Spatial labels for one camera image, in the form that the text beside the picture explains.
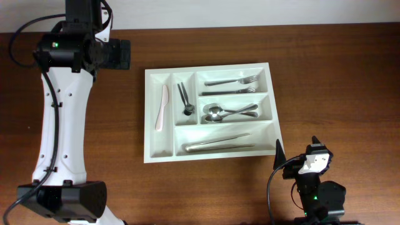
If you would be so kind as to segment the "pale pink plastic knife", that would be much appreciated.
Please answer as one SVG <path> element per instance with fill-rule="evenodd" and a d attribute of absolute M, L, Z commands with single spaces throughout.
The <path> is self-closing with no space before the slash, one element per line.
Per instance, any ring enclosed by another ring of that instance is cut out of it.
<path fill-rule="evenodd" d="M 155 124 L 155 130 L 161 131 L 163 129 L 163 122 L 164 122 L 164 111 L 165 107 L 169 102 L 169 90 L 167 85 L 162 86 L 162 96 L 161 96 L 161 103 L 159 107 L 159 113 L 157 115 L 157 120 Z"/>

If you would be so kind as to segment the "long steel tongs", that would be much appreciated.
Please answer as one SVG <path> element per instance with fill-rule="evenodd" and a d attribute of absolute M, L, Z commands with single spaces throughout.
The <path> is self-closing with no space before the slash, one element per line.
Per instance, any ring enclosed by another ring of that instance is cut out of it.
<path fill-rule="evenodd" d="M 237 148 L 251 148 L 254 147 L 254 143 L 234 143 L 234 140 L 240 138 L 246 138 L 250 136 L 249 133 L 237 134 L 233 136 L 220 137 L 219 139 L 212 139 L 192 144 L 184 145 L 182 148 L 187 153 L 198 153 L 205 151 L 218 151 L 225 149 L 237 149 Z"/>

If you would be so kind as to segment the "steel fork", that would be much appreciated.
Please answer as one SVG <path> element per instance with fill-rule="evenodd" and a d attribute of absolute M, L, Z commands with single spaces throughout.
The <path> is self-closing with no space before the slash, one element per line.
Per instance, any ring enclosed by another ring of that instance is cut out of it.
<path fill-rule="evenodd" d="M 244 89 L 238 89 L 235 91 L 216 91 L 216 92 L 202 92 L 202 96 L 213 96 L 213 95 L 225 95 L 225 94 L 246 94 L 246 93 L 255 93 L 256 88 L 247 87 Z"/>
<path fill-rule="evenodd" d="M 249 84 L 254 81 L 257 81 L 260 78 L 260 75 L 252 75 L 248 77 L 242 77 L 240 79 L 231 79 L 231 80 L 224 80 L 224 81 L 207 81 L 204 83 L 205 86 L 217 86 L 220 84 L 227 84 L 227 83 L 239 83 L 239 84 Z"/>

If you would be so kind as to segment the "steel spoon tray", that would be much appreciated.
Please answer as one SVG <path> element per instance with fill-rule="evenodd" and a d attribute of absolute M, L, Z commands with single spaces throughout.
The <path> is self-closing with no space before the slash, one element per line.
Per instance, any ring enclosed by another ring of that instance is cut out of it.
<path fill-rule="evenodd" d="M 254 110 L 256 110 L 258 108 L 258 105 L 257 104 L 254 104 L 254 105 L 251 104 L 250 107 L 251 108 L 250 108 L 249 111 L 242 112 L 241 115 L 251 116 L 251 117 L 254 117 L 254 118 L 258 117 L 258 113 L 254 112 Z M 219 104 L 212 103 L 212 104 L 205 105 L 203 107 L 203 112 L 206 113 L 206 114 L 214 115 L 214 114 L 221 114 L 223 112 L 233 113 L 234 110 L 224 109 Z"/>

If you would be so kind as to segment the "small dark metal tongs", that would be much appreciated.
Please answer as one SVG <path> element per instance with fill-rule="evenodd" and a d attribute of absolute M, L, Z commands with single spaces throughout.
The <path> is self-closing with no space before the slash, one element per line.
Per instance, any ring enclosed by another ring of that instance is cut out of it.
<path fill-rule="evenodd" d="M 187 94 L 187 92 L 186 92 L 186 89 L 185 89 L 185 87 L 184 87 L 184 84 L 181 82 L 180 84 L 177 84 L 177 87 L 178 87 L 179 93 L 180 93 L 180 95 L 181 95 L 182 102 L 183 102 L 183 104 L 184 104 L 184 111 L 183 111 L 183 113 L 184 113 L 186 116 L 190 116 L 190 115 L 194 112 L 194 105 L 192 105 L 192 104 L 189 102 L 188 94 Z"/>

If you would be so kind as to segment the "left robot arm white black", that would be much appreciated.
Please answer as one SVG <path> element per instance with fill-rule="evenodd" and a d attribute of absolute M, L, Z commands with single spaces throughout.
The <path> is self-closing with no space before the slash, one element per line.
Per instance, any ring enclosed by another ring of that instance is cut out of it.
<path fill-rule="evenodd" d="M 113 39 L 106 1 L 66 1 L 65 12 L 33 52 L 44 90 L 41 147 L 16 205 L 66 224 L 121 224 L 107 205 L 107 187 L 88 181 L 84 164 L 86 108 L 98 71 L 128 70 L 131 43 Z"/>

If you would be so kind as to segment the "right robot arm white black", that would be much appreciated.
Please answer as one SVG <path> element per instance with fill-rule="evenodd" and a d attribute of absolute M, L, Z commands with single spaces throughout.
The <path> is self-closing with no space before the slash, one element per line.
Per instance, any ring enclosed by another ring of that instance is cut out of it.
<path fill-rule="evenodd" d="M 283 147 L 276 141 L 273 174 L 283 170 L 283 179 L 293 179 L 301 199 L 303 217 L 294 218 L 294 224 L 339 224 L 344 215 L 346 188 L 334 181 L 321 182 L 332 161 L 333 153 L 316 136 L 306 152 L 286 159 Z"/>

